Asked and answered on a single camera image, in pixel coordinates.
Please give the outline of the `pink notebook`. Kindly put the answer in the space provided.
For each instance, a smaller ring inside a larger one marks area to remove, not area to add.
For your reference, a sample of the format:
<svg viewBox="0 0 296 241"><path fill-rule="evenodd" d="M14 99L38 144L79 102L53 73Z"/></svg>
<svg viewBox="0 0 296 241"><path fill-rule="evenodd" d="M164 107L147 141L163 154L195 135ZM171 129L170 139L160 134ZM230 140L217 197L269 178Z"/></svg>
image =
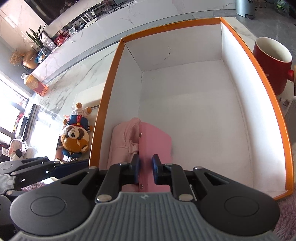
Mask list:
<svg viewBox="0 0 296 241"><path fill-rule="evenodd" d="M168 185L156 185L152 170L152 157L158 155L160 161L171 162L171 137L156 126L141 122L139 126L139 192L169 192Z"/></svg>

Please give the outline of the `plush dog toy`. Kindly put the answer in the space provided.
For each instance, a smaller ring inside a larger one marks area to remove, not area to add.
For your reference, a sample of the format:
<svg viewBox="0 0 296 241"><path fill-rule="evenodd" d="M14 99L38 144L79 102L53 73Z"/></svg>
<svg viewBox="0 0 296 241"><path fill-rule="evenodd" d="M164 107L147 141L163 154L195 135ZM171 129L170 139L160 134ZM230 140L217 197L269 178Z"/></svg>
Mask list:
<svg viewBox="0 0 296 241"><path fill-rule="evenodd" d="M68 157L68 162L77 161L82 154L89 150L90 135L93 126L89 124L88 116L92 108L78 102L74 106L71 115L65 115L63 129L60 135L58 147L62 154Z"/></svg>

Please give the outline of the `pink fabric pouch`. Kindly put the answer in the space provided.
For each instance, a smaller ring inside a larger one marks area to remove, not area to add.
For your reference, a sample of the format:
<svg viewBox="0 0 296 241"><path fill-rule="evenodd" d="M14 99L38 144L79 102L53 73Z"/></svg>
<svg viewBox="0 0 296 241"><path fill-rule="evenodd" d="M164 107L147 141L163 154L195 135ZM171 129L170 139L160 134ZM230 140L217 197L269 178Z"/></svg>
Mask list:
<svg viewBox="0 0 296 241"><path fill-rule="evenodd" d="M139 151L139 118L115 126L112 131L107 168L114 164L130 163Z"/></svg>

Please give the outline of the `white flat box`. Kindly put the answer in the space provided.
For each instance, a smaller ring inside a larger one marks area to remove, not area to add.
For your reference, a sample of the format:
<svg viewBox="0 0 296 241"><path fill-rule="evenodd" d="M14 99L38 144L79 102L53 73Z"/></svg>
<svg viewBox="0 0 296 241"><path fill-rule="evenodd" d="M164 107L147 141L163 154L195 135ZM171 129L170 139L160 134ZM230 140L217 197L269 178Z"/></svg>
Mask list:
<svg viewBox="0 0 296 241"><path fill-rule="evenodd" d="M103 89L100 85L79 92L74 99L72 114L90 117L97 113L102 98Z"/></svg>

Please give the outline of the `orange drink bottle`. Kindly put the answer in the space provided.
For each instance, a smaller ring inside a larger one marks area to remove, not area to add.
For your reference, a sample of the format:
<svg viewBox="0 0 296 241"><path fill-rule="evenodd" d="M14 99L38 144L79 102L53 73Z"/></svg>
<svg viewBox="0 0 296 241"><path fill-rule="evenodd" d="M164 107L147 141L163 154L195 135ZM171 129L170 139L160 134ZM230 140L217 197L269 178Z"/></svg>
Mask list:
<svg viewBox="0 0 296 241"><path fill-rule="evenodd" d="M22 80L24 82L24 85L29 87L35 93L37 93L40 96L45 96L46 95L46 93L48 91L48 86L43 84L36 77L34 77L31 74L23 73L21 75L21 78L22 78Z"/></svg>

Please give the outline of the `orange white storage box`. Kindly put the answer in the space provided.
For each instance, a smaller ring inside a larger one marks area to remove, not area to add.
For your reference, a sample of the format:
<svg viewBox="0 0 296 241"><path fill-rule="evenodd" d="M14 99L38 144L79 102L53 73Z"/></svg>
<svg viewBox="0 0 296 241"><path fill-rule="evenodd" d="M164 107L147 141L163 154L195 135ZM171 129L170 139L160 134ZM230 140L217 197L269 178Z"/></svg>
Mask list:
<svg viewBox="0 0 296 241"><path fill-rule="evenodd" d="M278 100L225 18L177 22L122 38L100 101L89 164L106 169L113 128L139 118L169 134L172 162L202 166L274 199L293 193Z"/></svg>

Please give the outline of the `potted orchid plant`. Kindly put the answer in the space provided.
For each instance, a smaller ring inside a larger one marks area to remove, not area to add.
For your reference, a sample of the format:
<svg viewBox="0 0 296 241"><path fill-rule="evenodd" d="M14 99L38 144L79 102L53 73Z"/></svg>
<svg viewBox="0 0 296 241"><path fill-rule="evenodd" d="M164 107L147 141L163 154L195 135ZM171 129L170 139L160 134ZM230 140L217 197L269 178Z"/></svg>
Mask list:
<svg viewBox="0 0 296 241"><path fill-rule="evenodd" d="M30 29L30 33L26 32L27 36L35 43L35 45L39 48L38 55L35 59L35 62L37 64L42 63L50 54L51 50L47 47L47 45L44 45L42 42L42 32L44 28L42 28L42 25L39 26L37 32Z"/></svg>

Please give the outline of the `red white mug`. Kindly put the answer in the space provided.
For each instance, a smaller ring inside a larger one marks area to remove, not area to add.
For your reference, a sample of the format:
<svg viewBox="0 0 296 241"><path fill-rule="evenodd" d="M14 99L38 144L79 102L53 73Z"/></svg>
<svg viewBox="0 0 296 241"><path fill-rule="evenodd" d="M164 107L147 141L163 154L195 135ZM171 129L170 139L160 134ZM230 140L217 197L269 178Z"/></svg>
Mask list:
<svg viewBox="0 0 296 241"><path fill-rule="evenodd" d="M283 44L268 37L255 41L253 55L264 71L275 95L281 95L288 80L295 81L292 54Z"/></svg>

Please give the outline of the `white wifi router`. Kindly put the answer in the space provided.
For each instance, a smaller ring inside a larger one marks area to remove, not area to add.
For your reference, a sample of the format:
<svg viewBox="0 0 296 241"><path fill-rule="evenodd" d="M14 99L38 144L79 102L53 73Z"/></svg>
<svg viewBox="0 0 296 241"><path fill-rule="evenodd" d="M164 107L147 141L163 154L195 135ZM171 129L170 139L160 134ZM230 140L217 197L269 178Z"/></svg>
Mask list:
<svg viewBox="0 0 296 241"><path fill-rule="evenodd" d="M80 16L80 18L83 20L85 28L98 20L98 17L93 9L86 11L84 15Z"/></svg>

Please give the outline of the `silver trash can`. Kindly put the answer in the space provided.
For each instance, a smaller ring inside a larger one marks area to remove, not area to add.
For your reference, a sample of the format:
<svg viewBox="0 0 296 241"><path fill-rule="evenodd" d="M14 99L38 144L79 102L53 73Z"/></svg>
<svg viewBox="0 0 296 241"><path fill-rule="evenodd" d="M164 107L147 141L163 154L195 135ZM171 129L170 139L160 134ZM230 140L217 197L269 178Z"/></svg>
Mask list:
<svg viewBox="0 0 296 241"><path fill-rule="evenodd" d="M255 18L255 2L253 0L235 0L237 15L248 19Z"/></svg>

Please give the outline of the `wall television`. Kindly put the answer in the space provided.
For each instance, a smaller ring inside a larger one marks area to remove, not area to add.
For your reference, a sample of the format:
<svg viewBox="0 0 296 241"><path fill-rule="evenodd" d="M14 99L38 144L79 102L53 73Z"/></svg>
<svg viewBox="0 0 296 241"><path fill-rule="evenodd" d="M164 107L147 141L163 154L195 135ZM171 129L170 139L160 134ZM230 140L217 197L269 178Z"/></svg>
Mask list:
<svg viewBox="0 0 296 241"><path fill-rule="evenodd" d="M25 1L48 26L56 19L71 21L101 1Z"/></svg>

